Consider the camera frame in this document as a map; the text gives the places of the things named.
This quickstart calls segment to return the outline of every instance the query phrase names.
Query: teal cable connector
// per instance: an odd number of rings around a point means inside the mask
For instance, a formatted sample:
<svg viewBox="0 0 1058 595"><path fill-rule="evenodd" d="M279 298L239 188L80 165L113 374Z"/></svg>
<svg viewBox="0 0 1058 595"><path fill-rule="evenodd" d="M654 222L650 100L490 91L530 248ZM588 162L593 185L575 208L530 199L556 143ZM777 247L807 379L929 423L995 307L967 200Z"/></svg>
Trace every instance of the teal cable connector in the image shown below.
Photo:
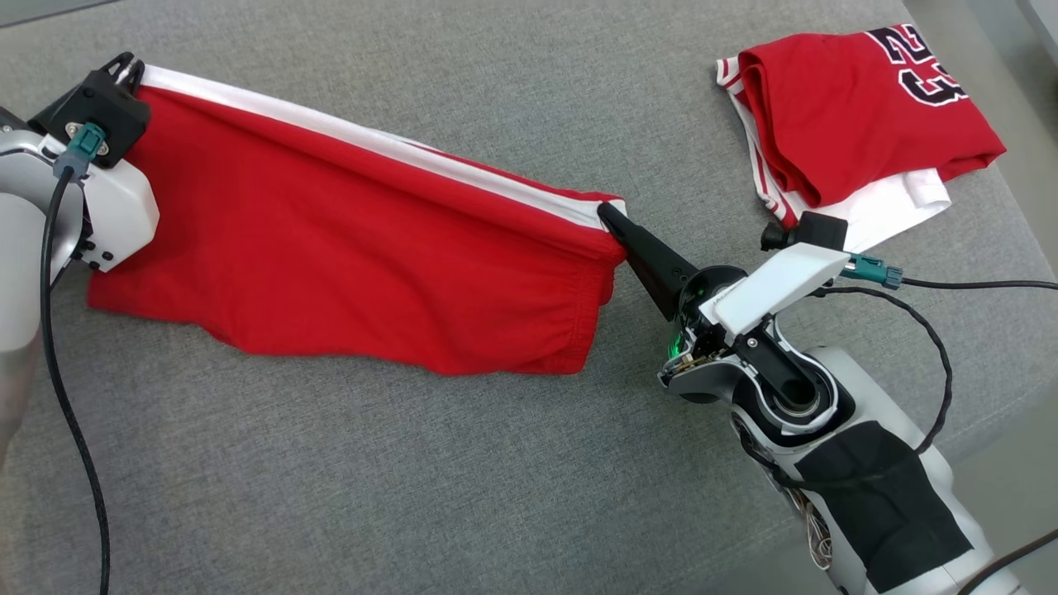
<svg viewBox="0 0 1058 595"><path fill-rule="evenodd" d="M106 138L107 134L103 131L103 128L91 122L85 124L73 136L73 139L70 139L66 151L55 160L52 173L56 177L60 177L62 170L70 167L73 169L73 179L79 179L88 173L88 164L95 159Z"/></svg>
<svg viewBox="0 0 1058 595"><path fill-rule="evenodd" d="M887 267L881 258L864 256L863 254L850 254L849 264L845 270L841 271L841 276L870 281L881 285L886 289L899 289L904 283L904 269L899 267Z"/></svg>

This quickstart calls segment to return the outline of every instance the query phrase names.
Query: red fabric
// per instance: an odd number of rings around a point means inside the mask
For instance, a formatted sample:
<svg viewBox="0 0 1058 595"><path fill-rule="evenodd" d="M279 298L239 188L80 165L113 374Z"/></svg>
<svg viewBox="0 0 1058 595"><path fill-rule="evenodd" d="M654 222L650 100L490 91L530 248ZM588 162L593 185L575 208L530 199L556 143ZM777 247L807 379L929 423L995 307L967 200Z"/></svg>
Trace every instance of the red fabric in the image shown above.
<svg viewBox="0 0 1058 595"><path fill-rule="evenodd" d="M92 307L198 324L252 354L441 374L583 367L623 259L608 233L286 123L140 97L153 116L128 159L161 220L93 275Z"/></svg>
<svg viewBox="0 0 1058 595"><path fill-rule="evenodd" d="M776 181L811 206L914 169L947 181L1006 150L910 25L794 35L742 52L738 68Z"/></svg>

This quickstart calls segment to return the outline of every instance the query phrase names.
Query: folded clothing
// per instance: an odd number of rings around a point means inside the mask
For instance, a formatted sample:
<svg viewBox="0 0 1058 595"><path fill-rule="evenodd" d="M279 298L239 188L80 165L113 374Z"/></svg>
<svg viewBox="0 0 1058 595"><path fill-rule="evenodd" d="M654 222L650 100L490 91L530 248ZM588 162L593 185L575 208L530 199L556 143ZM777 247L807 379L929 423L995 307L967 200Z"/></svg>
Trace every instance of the folded clothing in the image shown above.
<svg viewBox="0 0 1058 595"><path fill-rule="evenodd" d="M717 60L716 82L768 208L787 227L805 210L847 218L860 249L943 211L942 182L1005 151L912 25L786 37Z"/></svg>
<svg viewBox="0 0 1058 595"><path fill-rule="evenodd" d="M572 374L623 252L558 190L317 111L148 67L128 160L154 239L89 305L194 323L252 354L363 355L442 374Z"/></svg>

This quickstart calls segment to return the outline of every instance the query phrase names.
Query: black and white number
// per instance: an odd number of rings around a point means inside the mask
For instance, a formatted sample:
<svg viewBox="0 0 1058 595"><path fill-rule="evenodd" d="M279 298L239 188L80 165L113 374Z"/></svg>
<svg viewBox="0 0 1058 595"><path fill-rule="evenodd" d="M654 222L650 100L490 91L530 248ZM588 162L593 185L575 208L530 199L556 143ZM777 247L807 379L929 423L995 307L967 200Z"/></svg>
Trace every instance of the black and white number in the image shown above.
<svg viewBox="0 0 1058 595"><path fill-rule="evenodd" d="M955 79L948 74L948 71L929 51L913 25L886 26L868 31L867 34L884 50L891 64L908 65L911 62L918 67L917 69L902 68L897 74L900 87L916 102L940 107L967 96L963 88L955 83ZM936 76L930 76L933 73L927 73L927 77L923 78L920 71L924 68L932 69Z"/></svg>

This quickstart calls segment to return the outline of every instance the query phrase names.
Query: gray upholstery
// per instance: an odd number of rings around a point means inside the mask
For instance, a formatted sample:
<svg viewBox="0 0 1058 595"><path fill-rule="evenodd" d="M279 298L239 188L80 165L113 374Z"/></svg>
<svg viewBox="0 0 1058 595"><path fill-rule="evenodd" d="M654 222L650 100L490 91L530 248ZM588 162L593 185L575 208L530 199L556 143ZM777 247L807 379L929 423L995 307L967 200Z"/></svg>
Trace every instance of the gray upholstery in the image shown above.
<svg viewBox="0 0 1058 595"><path fill-rule="evenodd" d="M753 268L768 215L713 60L908 20L898 0L585 4L126 0L0 31L0 103L30 115L128 49L622 195L696 263ZM920 278L1051 277L998 170L949 188L948 212L877 255ZM700 593L801 531L726 412L658 392L668 328L625 267L570 377L248 357L198 328L89 311L86 281L62 281L55 325L107 497L113 593ZM1055 295L900 293L951 351L938 445L952 459L1054 380ZM799 304L786 328L803 346L845 346L913 419L932 419L940 362L902 312L834 296ZM38 377L0 475L0 577L14 594L90 593L88 485Z"/></svg>

